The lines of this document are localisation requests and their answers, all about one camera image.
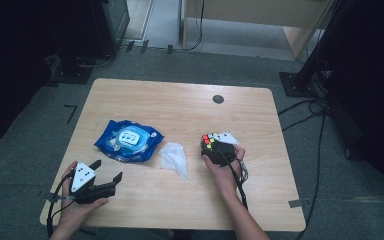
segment black hole on table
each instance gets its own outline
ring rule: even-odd
[[[213,101],[217,104],[221,104],[224,102],[224,98],[220,95],[214,95]]]

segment light wood tabletop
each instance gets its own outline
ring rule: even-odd
[[[217,104],[215,95],[224,98]],[[144,163],[121,163],[97,147],[109,120],[152,126],[165,136]],[[51,192],[73,161],[102,159],[95,184],[123,180],[110,202],[86,221],[96,227],[233,229],[213,177],[200,155],[201,136],[230,132],[246,149],[249,179],[243,188],[249,211],[267,231],[302,231],[305,220],[272,93],[265,88],[97,79],[93,83]],[[161,169],[157,154],[167,142],[183,146],[189,179]],[[60,204],[55,204],[54,212]],[[40,221],[46,224],[49,203]],[[59,214],[54,218],[58,223]]]

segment wire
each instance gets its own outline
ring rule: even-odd
[[[244,163],[244,160],[239,158],[235,158],[235,160],[238,160],[239,164],[241,165],[241,174],[242,174],[241,183],[244,184],[244,182],[248,180],[248,169]]]
[[[293,126],[295,126],[295,125],[298,125],[298,124],[300,124],[300,123],[303,123],[303,122],[307,121],[308,119],[310,119],[310,118],[312,118],[312,117],[314,117],[314,116],[316,116],[316,114],[311,114],[310,116],[308,116],[308,117],[306,117],[306,118],[304,118],[304,119],[302,119],[302,120],[299,120],[298,122],[295,122],[295,123],[293,123],[293,124],[287,126],[287,127],[285,127],[285,128],[282,129],[282,132],[288,130],[289,128],[291,128],[291,127],[293,127]]]
[[[278,112],[277,115],[280,116],[280,115],[284,114],[285,112],[291,110],[292,108],[298,107],[299,105],[301,105],[301,104],[303,104],[303,103],[310,103],[310,102],[313,102],[313,101],[315,101],[315,100],[317,100],[317,99],[320,99],[320,98],[315,98],[315,99],[311,99],[311,100],[304,100],[304,101],[295,103],[295,104],[293,104],[292,106],[287,107],[287,108],[283,109],[282,111]]]
[[[322,145],[323,128],[324,128],[326,114],[327,114],[327,112],[325,111],[325,113],[323,114],[322,126],[320,127],[319,141],[318,141],[318,147],[317,147],[317,176],[316,176],[316,184],[314,186],[314,194],[313,194],[313,198],[311,200],[311,207],[310,207],[310,210],[308,211],[307,219],[305,220],[307,227],[308,227],[308,224],[310,223],[311,216],[313,215],[314,205],[316,204],[317,194],[319,192],[319,184],[320,184],[320,148],[321,148],[321,145]],[[306,229],[304,229],[304,231],[300,232],[300,234],[297,236],[296,240],[301,239],[301,237],[302,237],[302,235],[304,235],[304,232],[305,232]]]
[[[338,11],[342,1],[343,0],[340,0],[340,1],[336,2],[335,8],[333,9],[333,12],[332,12],[332,15],[331,15],[329,21],[331,21],[333,19],[333,17],[335,16],[335,13]],[[322,30],[320,29],[319,30],[319,36],[317,37],[316,59],[317,59],[317,64],[319,65],[320,68],[327,69],[328,68],[328,63],[326,61],[319,61],[319,48],[320,48],[320,35],[321,35],[321,32],[322,32]]]
[[[312,80],[313,83],[319,88],[319,90],[326,95],[328,93],[328,90],[325,88],[325,84],[328,80],[328,76],[326,76],[326,73],[330,75],[330,71],[317,71],[315,74],[313,74]]]
[[[233,169],[232,165],[230,164],[229,160],[227,160],[226,156],[224,156],[224,154],[220,151],[219,148],[217,148],[217,151],[223,156],[224,161],[227,163],[227,166],[229,166],[230,170],[232,171],[233,178],[235,178],[236,185],[238,185],[239,193],[241,194],[242,204],[243,204],[244,207],[248,210],[248,203],[247,203],[247,201],[246,201],[245,191],[244,191],[244,189],[242,188],[242,184],[245,182],[246,179],[248,179],[248,171],[246,170],[246,172],[247,172],[246,179],[243,180],[243,181],[241,181],[241,180],[239,179],[239,177],[238,177],[238,174],[236,174],[236,171]],[[242,164],[241,164],[241,162],[240,162],[240,159],[235,158],[235,160],[238,160],[238,161],[239,161],[240,166],[241,166],[241,172],[242,172],[243,169],[242,169]]]
[[[62,184],[65,182],[65,180],[69,179],[70,177],[74,176],[74,173],[75,173],[75,170],[72,170],[69,174],[65,175],[61,181],[59,182],[57,188],[55,189],[55,192],[54,192],[54,195],[53,195],[53,198],[56,198],[57,195],[58,195],[58,192],[59,190],[61,189],[62,187]],[[53,217],[54,215],[52,215],[52,211],[54,209],[54,202],[51,202],[51,205],[49,206],[49,211],[48,211],[48,218],[46,219],[46,227],[47,227],[47,230],[48,230],[48,237],[51,238],[52,236],[52,233],[54,232],[54,228],[53,228]]]
[[[307,60],[308,60],[308,45],[307,45],[307,47],[305,47],[305,53],[307,55]]]
[[[200,19],[199,28],[198,28],[198,23],[195,21],[195,23],[197,24],[198,31],[199,31],[199,38],[198,38],[198,40],[196,41],[195,45],[192,48],[184,49],[184,51],[192,51],[192,50],[197,48],[202,43],[202,18],[204,17],[204,5],[205,5],[205,0],[202,0],[201,19]]]
[[[204,9],[205,9],[205,0],[202,0],[202,7],[201,7],[201,17],[200,17],[200,23],[199,23],[199,26],[198,26],[198,20],[196,19],[195,20],[195,23],[196,23],[196,27],[199,31],[199,38],[198,40],[196,41],[195,45],[189,49],[173,49],[173,51],[185,51],[185,52],[188,52],[188,51],[192,51],[192,50],[195,50],[199,45],[203,45],[202,43],[202,19],[204,17]],[[120,48],[123,48],[123,47],[127,47],[129,45],[126,45],[126,44],[123,44],[123,45],[120,45]],[[147,48],[150,48],[150,49],[159,49],[159,50],[167,50],[167,48],[160,48],[160,47],[147,47]]]
[[[103,67],[103,66],[107,65],[109,62],[111,62],[111,60],[113,60],[113,58],[114,58],[113,55],[109,55],[109,56],[107,56],[107,57],[109,57],[109,59],[108,59],[106,62],[102,63],[102,64],[97,64],[97,65],[79,64],[79,67],[84,67],[84,68]],[[81,60],[82,58],[83,58],[83,57],[77,57],[77,58],[76,58],[76,61],[79,61],[79,60]]]
[[[56,211],[54,214],[52,214],[52,218],[54,218],[54,216],[55,216],[57,213],[61,212],[62,210],[66,209],[66,208],[68,208],[68,207],[69,207],[71,204],[73,204],[73,203],[74,203],[74,200],[71,201],[67,206],[65,206],[65,207],[61,208],[60,210]]]
[[[314,186],[314,193],[313,193],[313,197],[312,197],[312,200],[311,200],[311,206],[310,206],[310,210],[308,212],[308,216],[305,220],[306,222],[306,225],[308,226],[308,224],[310,223],[310,219],[311,219],[311,216],[313,215],[313,211],[314,211],[314,205],[316,204],[316,199],[317,199],[317,195],[318,195],[318,192],[319,192],[319,184],[320,184],[320,149],[321,149],[321,144],[322,144],[322,137],[323,137],[323,129],[324,129],[324,123],[325,123],[325,119],[326,119],[326,115],[328,113],[328,109],[329,107],[327,105],[323,105],[322,103],[320,103],[321,101],[324,101],[326,103],[326,100],[324,98],[316,98],[316,99],[313,99],[313,100],[306,100],[306,101],[301,101],[301,102],[298,102],[298,103],[295,103],[293,104],[292,106],[280,111],[278,113],[278,115],[280,114],[283,114],[303,103],[306,103],[308,102],[308,110],[311,112],[311,115],[308,116],[307,118],[303,119],[303,120],[300,120],[296,123],[293,123],[291,124],[290,126],[282,129],[282,132],[299,124],[299,123],[302,123],[302,122],[305,122],[307,121],[308,119],[314,117],[314,116],[323,116],[322,118],[322,124],[321,124],[321,127],[320,127],[320,134],[319,134],[319,139],[318,139],[318,146],[317,146],[317,175],[316,175],[316,184]],[[319,111],[315,111],[313,109],[314,105],[317,105],[318,107],[321,108],[321,110]],[[299,235],[297,236],[296,240],[299,240],[301,239],[302,235],[304,234],[306,229],[304,229],[303,231],[301,231],[299,233]]]

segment blue wet wipes package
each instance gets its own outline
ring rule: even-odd
[[[95,146],[108,157],[120,162],[145,162],[151,158],[163,138],[153,127],[129,120],[110,120]]]

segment white tissue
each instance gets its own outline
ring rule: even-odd
[[[167,143],[159,152],[161,168],[173,169],[183,181],[188,180],[188,166],[182,145]]]

